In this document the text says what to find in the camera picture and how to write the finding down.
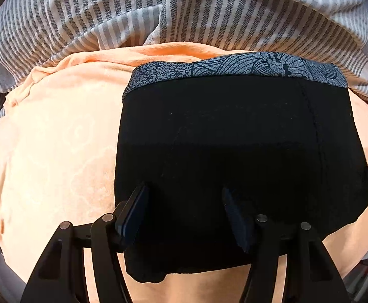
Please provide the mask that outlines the peach bed sheet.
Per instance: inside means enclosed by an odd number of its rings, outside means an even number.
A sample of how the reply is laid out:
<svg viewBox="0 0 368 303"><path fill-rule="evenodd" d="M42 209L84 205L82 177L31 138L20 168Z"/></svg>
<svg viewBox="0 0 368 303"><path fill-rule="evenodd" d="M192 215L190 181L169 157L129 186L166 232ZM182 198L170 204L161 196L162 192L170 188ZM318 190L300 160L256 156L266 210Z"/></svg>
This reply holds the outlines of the peach bed sheet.
<svg viewBox="0 0 368 303"><path fill-rule="evenodd" d="M91 223L114 209L117 133L123 90L148 62L197 62L245 51L188 42L74 53L35 67L7 95L0 119L0 248L22 296L33 268L64 220ZM368 104L348 91L368 161ZM368 252L368 208L324 240L342 276ZM158 285L124 271L134 302L235 302L248 267L167 276Z"/></svg>

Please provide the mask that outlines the grey striped duvet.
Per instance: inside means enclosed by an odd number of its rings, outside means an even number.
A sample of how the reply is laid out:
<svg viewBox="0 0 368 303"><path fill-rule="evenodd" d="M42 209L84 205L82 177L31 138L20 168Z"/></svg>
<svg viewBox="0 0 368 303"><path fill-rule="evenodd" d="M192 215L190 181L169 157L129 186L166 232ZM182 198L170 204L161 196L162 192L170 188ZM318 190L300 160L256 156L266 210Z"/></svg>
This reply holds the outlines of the grey striped duvet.
<svg viewBox="0 0 368 303"><path fill-rule="evenodd" d="M179 41L332 63L368 100L368 0L5 0L0 94L72 53Z"/></svg>

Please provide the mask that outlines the black pants with patterned stripe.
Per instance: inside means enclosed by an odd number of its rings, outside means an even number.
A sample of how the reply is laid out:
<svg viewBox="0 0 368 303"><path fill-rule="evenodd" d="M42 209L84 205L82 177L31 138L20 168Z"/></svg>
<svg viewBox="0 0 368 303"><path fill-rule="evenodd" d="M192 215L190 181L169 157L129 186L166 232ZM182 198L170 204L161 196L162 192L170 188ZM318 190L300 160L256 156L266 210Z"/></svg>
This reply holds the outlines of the black pants with patterned stripe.
<svg viewBox="0 0 368 303"><path fill-rule="evenodd" d="M321 239L368 207L368 166L333 64L240 53L136 67L122 97L115 199L145 187L126 271L140 283L247 265L224 190L252 222Z"/></svg>

